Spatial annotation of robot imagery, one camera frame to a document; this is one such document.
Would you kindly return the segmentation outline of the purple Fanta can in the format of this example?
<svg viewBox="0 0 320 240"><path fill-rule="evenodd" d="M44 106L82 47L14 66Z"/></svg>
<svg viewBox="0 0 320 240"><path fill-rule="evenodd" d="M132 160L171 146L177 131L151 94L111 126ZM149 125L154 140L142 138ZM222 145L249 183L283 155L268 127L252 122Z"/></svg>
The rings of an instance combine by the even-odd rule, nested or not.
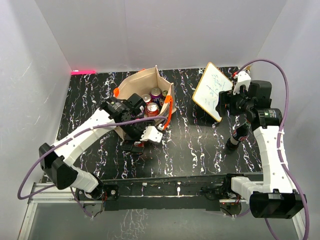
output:
<svg viewBox="0 0 320 240"><path fill-rule="evenodd" d="M158 87L154 87L150 90L149 94L152 98L152 102L156 103L160 107L161 106L160 102L163 98L161 89Z"/></svg>

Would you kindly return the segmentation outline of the red Coke can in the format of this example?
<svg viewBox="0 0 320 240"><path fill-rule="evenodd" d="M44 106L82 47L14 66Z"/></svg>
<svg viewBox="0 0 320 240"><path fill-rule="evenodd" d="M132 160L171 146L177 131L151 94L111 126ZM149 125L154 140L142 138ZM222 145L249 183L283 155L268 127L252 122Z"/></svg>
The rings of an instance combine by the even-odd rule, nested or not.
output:
<svg viewBox="0 0 320 240"><path fill-rule="evenodd" d="M143 141L135 141L133 145L135 147L143 148L144 147L144 142Z"/></svg>
<svg viewBox="0 0 320 240"><path fill-rule="evenodd" d="M146 106L147 117L156 117L160 113L160 108L157 103L151 102Z"/></svg>
<svg viewBox="0 0 320 240"><path fill-rule="evenodd" d="M153 99L149 94L143 94L141 98L143 99L146 105L149 105L150 103L153 102Z"/></svg>

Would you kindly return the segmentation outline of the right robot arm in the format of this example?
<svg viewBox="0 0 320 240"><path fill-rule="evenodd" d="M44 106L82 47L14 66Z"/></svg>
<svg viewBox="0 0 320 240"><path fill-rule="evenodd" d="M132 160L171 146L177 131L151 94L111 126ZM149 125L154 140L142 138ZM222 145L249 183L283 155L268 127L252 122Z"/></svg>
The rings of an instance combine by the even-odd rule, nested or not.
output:
<svg viewBox="0 0 320 240"><path fill-rule="evenodd" d="M284 151L280 125L281 111L271 107L272 84L253 80L234 90L219 93L216 107L220 116L245 115L245 123L238 127L227 140L227 149L236 150L252 131L257 141L263 172L261 185L246 175L228 173L224 178L223 194L233 199L237 195L246 200L255 218L291 219L303 208L305 194L300 194L284 167L287 163L279 158Z"/></svg>

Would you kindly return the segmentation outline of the dark Pepsi bottle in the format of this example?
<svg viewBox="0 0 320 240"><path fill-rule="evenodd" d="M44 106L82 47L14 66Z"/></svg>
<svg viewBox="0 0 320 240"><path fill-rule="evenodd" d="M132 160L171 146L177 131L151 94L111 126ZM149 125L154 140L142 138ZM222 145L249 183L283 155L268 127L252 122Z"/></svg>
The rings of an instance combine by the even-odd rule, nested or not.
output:
<svg viewBox="0 0 320 240"><path fill-rule="evenodd" d="M248 137L250 127L251 123L246 121L237 129L235 129L231 137L226 142L226 148L231 151L236 150L240 143Z"/></svg>

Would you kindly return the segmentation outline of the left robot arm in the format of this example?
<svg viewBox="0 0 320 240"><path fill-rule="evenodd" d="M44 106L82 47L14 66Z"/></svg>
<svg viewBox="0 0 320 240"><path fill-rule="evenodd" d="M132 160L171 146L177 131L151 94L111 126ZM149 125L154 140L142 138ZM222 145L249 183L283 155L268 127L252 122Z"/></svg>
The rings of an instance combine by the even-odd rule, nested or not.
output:
<svg viewBox="0 0 320 240"><path fill-rule="evenodd" d="M148 122L125 122L143 118L146 106L136 93L128 99L107 98L87 121L64 139L66 144L58 141L39 147L39 155L44 157L40 162L41 169L59 190L77 188L91 199L99 199L103 195L103 183L93 173L75 167L75 161L93 143L113 131L117 123L121 124L124 139L130 147L140 141Z"/></svg>

